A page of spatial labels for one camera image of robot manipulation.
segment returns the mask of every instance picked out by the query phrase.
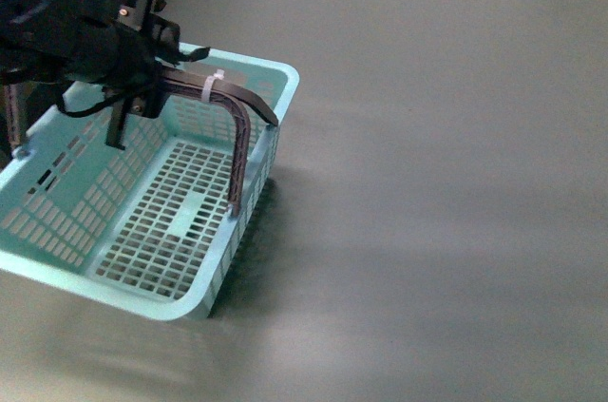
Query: plastic basket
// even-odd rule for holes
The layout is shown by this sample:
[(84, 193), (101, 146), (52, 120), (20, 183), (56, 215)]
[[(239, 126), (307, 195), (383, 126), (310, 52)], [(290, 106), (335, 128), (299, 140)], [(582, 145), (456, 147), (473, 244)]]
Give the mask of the plastic basket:
[[(200, 63), (206, 73), (224, 69), (282, 122), (298, 83), (292, 67), (218, 50)], [(98, 86), (77, 84), (66, 101), (86, 108), (101, 96)], [(153, 319), (207, 316), (268, 178), (280, 125), (250, 112), (242, 207), (232, 218), (228, 112), (171, 97), (159, 119), (129, 116), (125, 151), (105, 145), (109, 116), (70, 119), (53, 107), (29, 130), (29, 154), (0, 173), (0, 269)]]

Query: basket bottom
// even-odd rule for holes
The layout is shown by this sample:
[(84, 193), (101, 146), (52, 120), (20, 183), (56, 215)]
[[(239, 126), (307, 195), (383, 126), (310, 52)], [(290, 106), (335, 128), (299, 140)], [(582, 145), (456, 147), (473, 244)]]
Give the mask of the basket bottom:
[(189, 290), (227, 207), (232, 156), (170, 139), (86, 274), (167, 302)]

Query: white zip tie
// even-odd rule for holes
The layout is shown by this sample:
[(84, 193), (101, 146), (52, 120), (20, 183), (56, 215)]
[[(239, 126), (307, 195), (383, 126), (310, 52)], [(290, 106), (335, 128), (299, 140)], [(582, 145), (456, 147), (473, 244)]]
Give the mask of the white zip tie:
[(202, 86), (202, 93), (200, 94), (200, 98), (204, 102), (209, 103), (209, 100), (211, 99), (211, 89), (213, 88), (213, 83), (216, 81), (216, 79), (223, 80), (223, 78), (224, 70), (218, 69), (213, 76), (208, 76), (207, 79), (205, 79), (205, 84)]

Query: black cable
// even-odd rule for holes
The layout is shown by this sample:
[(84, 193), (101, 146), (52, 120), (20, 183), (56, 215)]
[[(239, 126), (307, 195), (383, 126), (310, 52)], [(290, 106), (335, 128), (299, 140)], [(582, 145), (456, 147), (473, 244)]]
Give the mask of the black cable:
[(105, 109), (106, 107), (114, 105), (114, 103), (118, 103), (121, 100), (128, 100), (131, 98), (135, 98), (136, 96), (143, 94), (150, 88), (151, 88), (151, 86), (142, 86), (140, 88), (136, 88), (131, 91), (125, 91), (122, 93), (118, 93), (118, 94), (112, 96), (111, 98), (109, 98), (107, 100), (103, 100), (103, 101), (97, 103), (96, 105), (91, 106), (89, 109), (85, 109), (85, 110), (76, 110), (76, 111), (67, 110), (66, 109), (66, 100), (64, 100), (63, 94), (57, 95), (56, 104), (57, 104), (57, 108), (59, 109), (59, 111), (62, 114), (65, 114), (68, 117), (72, 117), (74, 119), (82, 119), (83, 117), (89, 117), (89, 116), (99, 112), (100, 110)]

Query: gray floor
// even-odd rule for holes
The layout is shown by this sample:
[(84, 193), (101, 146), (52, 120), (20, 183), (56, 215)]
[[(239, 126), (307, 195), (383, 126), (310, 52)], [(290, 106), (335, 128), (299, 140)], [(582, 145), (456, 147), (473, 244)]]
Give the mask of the gray floor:
[(608, 0), (169, 0), (295, 66), (202, 322), (0, 275), (2, 400), (608, 400)]

